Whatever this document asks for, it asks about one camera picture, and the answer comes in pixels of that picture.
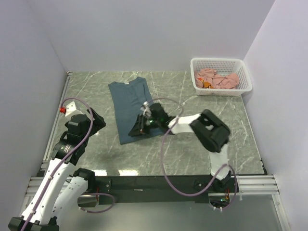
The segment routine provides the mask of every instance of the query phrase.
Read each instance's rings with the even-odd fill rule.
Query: laundry basket
[[[239,76],[240,84],[236,89],[203,89],[196,86],[194,75],[201,69],[211,68],[217,74],[227,76],[236,73]],[[229,95],[239,96],[252,89],[250,76],[244,62],[240,59],[215,59],[215,58],[193,58],[191,60],[192,83],[197,95]]]

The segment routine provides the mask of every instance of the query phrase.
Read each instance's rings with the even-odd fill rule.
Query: table
[[[168,97],[179,101],[179,104],[161,102],[169,115],[179,113],[179,107],[185,103],[184,116],[209,109],[227,124],[231,129],[229,163],[237,174],[265,173],[242,98],[197,96],[191,74],[182,71],[69,73],[68,85],[64,90],[65,97],[85,100],[107,123],[105,128],[90,138],[77,167],[91,169],[98,176],[162,175],[159,163],[161,137],[124,145],[119,143],[108,84],[113,81],[131,81],[138,76],[147,80],[152,98]],[[65,117],[59,115],[47,158],[60,135],[66,130],[65,122]],[[209,174],[209,152],[192,133],[168,136],[165,144],[165,168],[169,175]]]

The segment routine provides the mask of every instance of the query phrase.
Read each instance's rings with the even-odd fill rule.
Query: wall
[[[23,0],[0,1],[0,230],[38,171],[66,73]]]
[[[307,7],[276,0],[245,57],[254,90],[244,102],[294,231],[308,226]]]
[[[274,0],[28,0],[68,71],[243,59]]]

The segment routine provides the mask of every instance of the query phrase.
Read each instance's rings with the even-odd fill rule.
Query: gray floor
[[[106,205],[95,208],[102,210]],[[102,214],[77,207],[65,217],[67,231],[282,231],[272,196],[243,196],[220,213],[194,202],[116,204]]]
[[[120,145],[114,106],[108,84],[126,82],[137,76],[147,80],[153,98],[168,97],[185,102],[184,115],[210,109],[231,129],[228,155],[238,174],[263,174],[262,162],[241,97],[197,96],[189,72],[73,72],[66,97],[84,99],[102,115],[107,126],[90,138],[77,167],[94,170],[96,175],[161,175],[159,149],[161,137]],[[170,115],[179,112],[179,104],[161,102]],[[60,116],[53,145],[65,131]],[[209,152],[192,133],[169,136],[165,145],[167,174],[209,174]]]

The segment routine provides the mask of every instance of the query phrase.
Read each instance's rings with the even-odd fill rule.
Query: red connector
[[[65,114],[66,113],[66,108],[65,107],[60,107],[60,112]]]

